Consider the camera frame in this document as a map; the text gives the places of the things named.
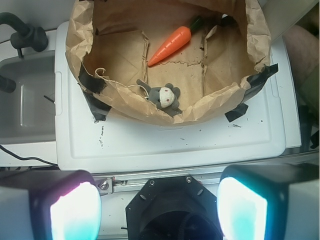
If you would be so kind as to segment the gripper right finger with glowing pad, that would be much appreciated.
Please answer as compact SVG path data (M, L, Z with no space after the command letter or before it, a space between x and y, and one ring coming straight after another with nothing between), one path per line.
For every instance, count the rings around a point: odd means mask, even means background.
M229 165L217 190L217 214L228 240L318 240L320 167Z

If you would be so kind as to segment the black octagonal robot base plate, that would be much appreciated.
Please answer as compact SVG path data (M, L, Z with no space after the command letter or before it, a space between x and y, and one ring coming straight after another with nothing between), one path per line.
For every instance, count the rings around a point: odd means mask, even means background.
M190 175L148 180L125 208L130 240L222 240L217 197Z

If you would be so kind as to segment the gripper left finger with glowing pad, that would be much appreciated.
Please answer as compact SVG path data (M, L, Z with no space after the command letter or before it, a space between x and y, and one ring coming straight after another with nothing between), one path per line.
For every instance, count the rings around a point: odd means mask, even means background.
M85 170L0 174L2 240L95 240L101 217L99 191Z

